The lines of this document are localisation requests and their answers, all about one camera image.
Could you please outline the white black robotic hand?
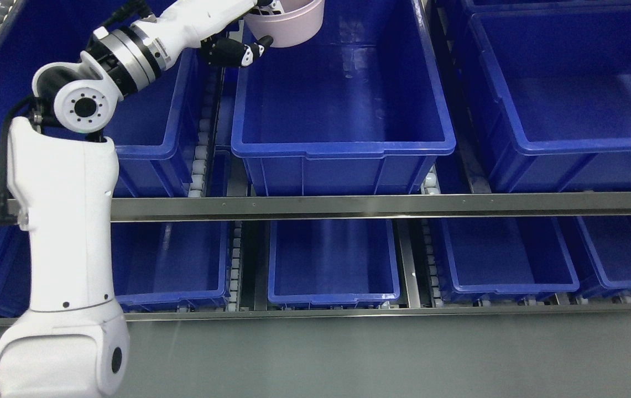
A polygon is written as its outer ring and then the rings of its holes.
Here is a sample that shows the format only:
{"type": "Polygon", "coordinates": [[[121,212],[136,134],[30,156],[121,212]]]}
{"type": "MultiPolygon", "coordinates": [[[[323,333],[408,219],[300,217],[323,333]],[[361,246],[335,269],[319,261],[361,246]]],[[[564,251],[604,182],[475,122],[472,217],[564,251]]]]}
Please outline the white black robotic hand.
{"type": "Polygon", "coordinates": [[[202,49],[207,60],[217,66],[246,67],[259,60],[273,43],[266,35],[244,44],[219,38],[230,23],[246,14],[274,16],[283,13],[279,1],[177,1],[154,22],[136,22],[158,46],[164,70],[171,68],[184,49],[202,49]]]}

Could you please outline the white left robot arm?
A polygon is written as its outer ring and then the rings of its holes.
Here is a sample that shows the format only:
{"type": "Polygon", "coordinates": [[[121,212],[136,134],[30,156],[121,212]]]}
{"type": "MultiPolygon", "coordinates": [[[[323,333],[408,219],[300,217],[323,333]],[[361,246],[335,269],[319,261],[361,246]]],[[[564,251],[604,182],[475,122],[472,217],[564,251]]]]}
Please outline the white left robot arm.
{"type": "Polygon", "coordinates": [[[119,163],[103,136],[120,101],[210,36],[166,15],[93,33],[76,63],[42,66],[0,136],[0,224],[29,234],[29,309],[0,338],[0,397],[106,397],[130,335],[113,287],[119,163]]]}

